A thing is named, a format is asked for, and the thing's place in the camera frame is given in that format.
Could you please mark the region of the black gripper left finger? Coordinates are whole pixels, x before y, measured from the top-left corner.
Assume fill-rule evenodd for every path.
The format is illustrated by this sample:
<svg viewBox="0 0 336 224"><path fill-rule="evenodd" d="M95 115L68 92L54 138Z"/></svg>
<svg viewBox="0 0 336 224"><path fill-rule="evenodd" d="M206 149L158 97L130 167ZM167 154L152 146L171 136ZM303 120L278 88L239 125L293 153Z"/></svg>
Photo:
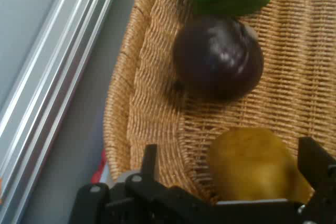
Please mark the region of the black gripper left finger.
<svg viewBox="0 0 336 224"><path fill-rule="evenodd" d="M157 180L158 149L145 147L139 172L112 188L96 183L81 187L70 223L210 223L213 209L180 187Z"/></svg>

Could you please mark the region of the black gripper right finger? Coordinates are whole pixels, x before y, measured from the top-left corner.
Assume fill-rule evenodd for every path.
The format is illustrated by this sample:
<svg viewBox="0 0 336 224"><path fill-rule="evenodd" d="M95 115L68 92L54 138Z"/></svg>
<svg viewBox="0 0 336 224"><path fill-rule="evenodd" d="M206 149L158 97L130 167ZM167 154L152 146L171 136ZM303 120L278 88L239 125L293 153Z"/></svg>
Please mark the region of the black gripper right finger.
<svg viewBox="0 0 336 224"><path fill-rule="evenodd" d="M314 189L301 212L303 223L335 223L335 158L311 137L301 137L298 168Z"/></svg>

